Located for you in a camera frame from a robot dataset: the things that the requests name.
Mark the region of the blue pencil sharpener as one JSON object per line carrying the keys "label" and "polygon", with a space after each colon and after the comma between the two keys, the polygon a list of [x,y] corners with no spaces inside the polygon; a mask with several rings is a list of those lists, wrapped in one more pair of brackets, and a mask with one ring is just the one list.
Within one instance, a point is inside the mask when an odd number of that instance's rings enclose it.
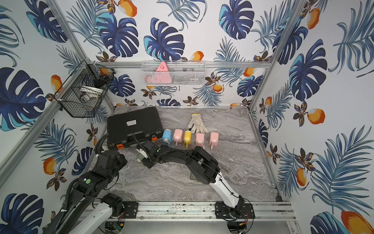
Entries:
{"label": "blue pencil sharpener", "polygon": [[163,132],[163,135],[162,135],[162,142],[164,144],[167,144],[167,145],[170,145],[171,144],[171,130],[170,129],[166,129],[164,132]]}

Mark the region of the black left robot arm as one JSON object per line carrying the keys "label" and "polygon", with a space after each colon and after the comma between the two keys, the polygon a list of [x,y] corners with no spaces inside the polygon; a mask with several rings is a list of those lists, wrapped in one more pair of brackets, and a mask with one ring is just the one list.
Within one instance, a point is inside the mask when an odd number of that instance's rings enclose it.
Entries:
{"label": "black left robot arm", "polygon": [[100,138],[94,148],[97,156],[94,168],[70,183],[65,201],[56,217],[43,231],[45,234],[69,233],[86,208],[127,165],[128,161],[123,154],[116,150],[103,150],[102,145],[108,136],[106,133]]}

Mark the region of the pink pencil sharpener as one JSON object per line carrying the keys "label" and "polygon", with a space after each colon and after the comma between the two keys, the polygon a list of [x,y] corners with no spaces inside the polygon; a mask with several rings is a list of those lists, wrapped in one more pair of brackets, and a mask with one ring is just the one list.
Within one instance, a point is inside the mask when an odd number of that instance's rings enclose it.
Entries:
{"label": "pink pencil sharpener", "polygon": [[205,148],[205,135],[204,133],[197,133],[196,134],[196,141],[195,145],[202,147],[203,149]]}
{"label": "pink pencil sharpener", "polygon": [[173,140],[175,142],[175,146],[177,146],[179,143],[182,142],[182,136],[183,136],[183,130],[182,129],[176,129],[174,131]]}
{"label": "pink pencil sharpener", "polygon": [[218,145],[218,142],[219,142],[219,133],[212,132],[210,134],[210,139],[209,139],[210,148],[213,149],[214,147],[216,147]]}

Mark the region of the yellow pencil sharpener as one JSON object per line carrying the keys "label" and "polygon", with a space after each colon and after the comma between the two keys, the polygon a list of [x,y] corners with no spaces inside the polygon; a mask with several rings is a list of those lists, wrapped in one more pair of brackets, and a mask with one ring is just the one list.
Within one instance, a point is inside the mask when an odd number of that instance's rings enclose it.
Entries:
{"label": "yellow pencil sharpener", "polygon": [[190,130],[186,130],[184,132],[184,144],[185,144],[185,146],[187,148],[191,145],[191,137],[192,137],[191,131]]}

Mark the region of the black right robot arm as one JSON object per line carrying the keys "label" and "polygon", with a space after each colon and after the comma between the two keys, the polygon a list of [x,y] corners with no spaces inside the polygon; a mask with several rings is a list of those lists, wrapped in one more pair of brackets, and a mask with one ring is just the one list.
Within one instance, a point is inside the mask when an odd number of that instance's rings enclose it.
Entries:
{"label": "black right robot arm", "polygon": [[182,150],[168,145],[158,146],[150,140],[141,143],[135,135],[132,138],[136,142],[136,149],[144,157],[142,163],[147,168],[163,163],[182,164],[187,166],[199,182],[211,186],[222,199],[222,207],[215,211],[218,219],[230,222],[255,218],[253,205],[231,188],[221,173],[218,161],[202,147]]}

